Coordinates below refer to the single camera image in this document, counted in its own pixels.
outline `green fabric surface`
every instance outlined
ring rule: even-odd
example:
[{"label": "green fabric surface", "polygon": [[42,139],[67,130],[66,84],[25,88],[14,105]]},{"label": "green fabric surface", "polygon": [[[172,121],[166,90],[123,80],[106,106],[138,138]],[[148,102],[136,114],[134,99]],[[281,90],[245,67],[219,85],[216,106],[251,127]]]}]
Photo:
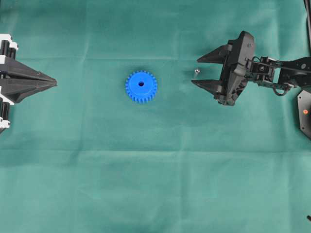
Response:
[{"label": "green fabric surface", "polygon": [[[2,233],[307,233],[311,142],[299,89],[250,83],[224,107],[190,81],[242,30],[257,56],[309,56],[302,0],[2,0],[17,60],[58,87],[12,108],[0,136]],[[125,92],[138,69],[155,99]]]}]

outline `green cloth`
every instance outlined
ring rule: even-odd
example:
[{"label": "green cloth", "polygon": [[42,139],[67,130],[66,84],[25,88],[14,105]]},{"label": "green cloth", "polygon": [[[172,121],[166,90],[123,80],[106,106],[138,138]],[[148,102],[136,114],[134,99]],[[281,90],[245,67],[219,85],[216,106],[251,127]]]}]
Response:
[{"label": "green cloth", "polygon": [[[2,0],[0,28],[58,80],[0,136],[0,232],[310,232],[300,90],[250,83],[224,107],[190,82],[218,79],[196,59],[243,30],[257,56],[309,56],[302,0]],[[144,105],[138,69],[158,81]]]}]

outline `black plastic part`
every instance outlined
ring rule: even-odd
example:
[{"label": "black plastic part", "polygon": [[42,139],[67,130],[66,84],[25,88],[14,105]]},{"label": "black plastic part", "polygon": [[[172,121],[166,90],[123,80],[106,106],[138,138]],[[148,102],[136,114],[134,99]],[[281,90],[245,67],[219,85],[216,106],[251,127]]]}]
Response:
[{"label": "black plastic part", "polygon": [[0,117],[3,116],[3,99],[0,98]]},{"label": "black plastic part", "polygon": [[302,91],[298,97],[298,111],[301,131],[311,139],[311,93]]},{"label": "black plastic part", "polygon": [[4,102],[2,108],[3,108],[2,111],[3,120],[9,120],[10,104],[8,102]]},{"label": "black plastic part", "polygon": [[309,50],[311,53],[311,2],[310,0],[304,0],[305,7],[307,10],[307,29],[308,29],[308,39],[309,39]]},{"label": "black plastic part", "polygon": [[10,42],[7,41],[7,40],[2,40],[2,42],[1,42],[0,55],[8,56],[8,54],[9,54],[9,48],[10,48]]},{"label": "black plastic part", "polygon": [[15,56],[16,56],[16,49],[10,48],[9,49],[9,57],[13,58],[15,60]]},{"label": "black plastic part", "polygon": [[241,32],[236,40],[223,45],[198,59],[200,63],[223,64],[219,81],[193,80],[192,83],[210,92],[218,103],[233,106],[247,85],[245,75],[248,61],[255,51],[254,38],[250,33]]},{"label": "black plastic part", "polygon": [[5,79],[0,79],[1,93],[14,103],[57,86],[55,79],[9,57],[5,58],[5,64],[0,64],[0,71],[6,74]]}]

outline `blue gear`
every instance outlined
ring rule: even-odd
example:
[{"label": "blue gear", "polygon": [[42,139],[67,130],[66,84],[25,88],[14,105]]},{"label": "blue gear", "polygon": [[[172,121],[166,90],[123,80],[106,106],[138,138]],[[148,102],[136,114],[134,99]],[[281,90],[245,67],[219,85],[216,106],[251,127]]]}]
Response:
[{"label": "blue gear", "polygon": [[156,78],[145,70],[132,73],[125,83],[129,97],[138,103],[146,103],[154,98],[157,93]]}]

